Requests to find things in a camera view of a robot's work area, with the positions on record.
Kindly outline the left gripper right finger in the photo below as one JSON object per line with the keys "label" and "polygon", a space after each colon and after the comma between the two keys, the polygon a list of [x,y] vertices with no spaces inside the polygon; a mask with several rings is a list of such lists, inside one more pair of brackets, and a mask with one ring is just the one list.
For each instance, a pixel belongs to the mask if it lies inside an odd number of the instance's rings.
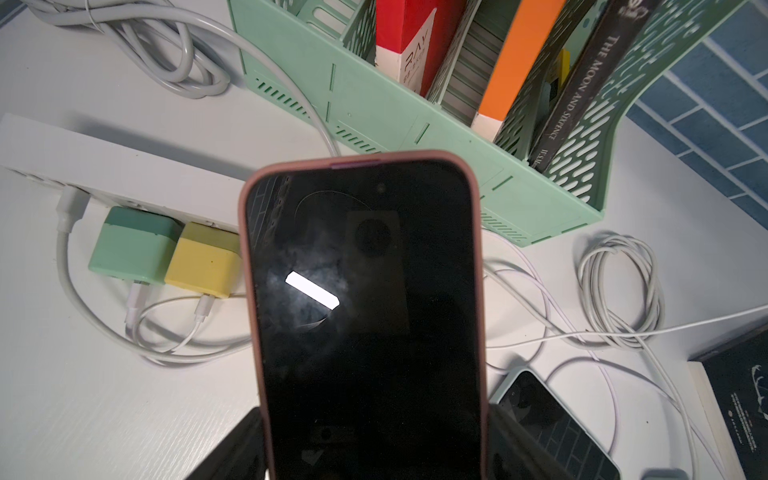
{"label": "left gripper right finger", "polygon": [[488,479],[572,479],[511,413],[498,404],[488,407]]}

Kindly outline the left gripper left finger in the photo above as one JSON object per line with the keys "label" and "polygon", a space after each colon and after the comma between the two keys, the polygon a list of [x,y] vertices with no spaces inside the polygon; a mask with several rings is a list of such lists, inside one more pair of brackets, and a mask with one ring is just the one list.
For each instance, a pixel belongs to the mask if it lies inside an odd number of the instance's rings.
{"label": "left gripper left finger", "polygon": [[250,410],[187,480],[264,480],[267,471],[263,421]]}

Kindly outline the phone with mint case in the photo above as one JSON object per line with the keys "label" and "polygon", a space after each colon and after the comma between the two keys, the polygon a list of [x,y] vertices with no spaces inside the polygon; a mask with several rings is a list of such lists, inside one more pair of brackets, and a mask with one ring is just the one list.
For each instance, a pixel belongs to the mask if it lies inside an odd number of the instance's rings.
{"label": "phone with mint case", "polygon": [[491,395],[490,404],[511,413],[572,479],[621,477],[604,449],[532,371],[517,369],[508,373]]}

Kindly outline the phone with orange case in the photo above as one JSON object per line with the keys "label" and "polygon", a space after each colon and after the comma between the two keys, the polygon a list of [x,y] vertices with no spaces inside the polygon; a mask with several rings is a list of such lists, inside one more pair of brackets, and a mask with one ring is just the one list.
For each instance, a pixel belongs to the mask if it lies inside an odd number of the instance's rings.
{"label": "phone with orange case", "polygon": [[442,150],[264,167],[238,211],[273,479],[482,479],[477,181]]}

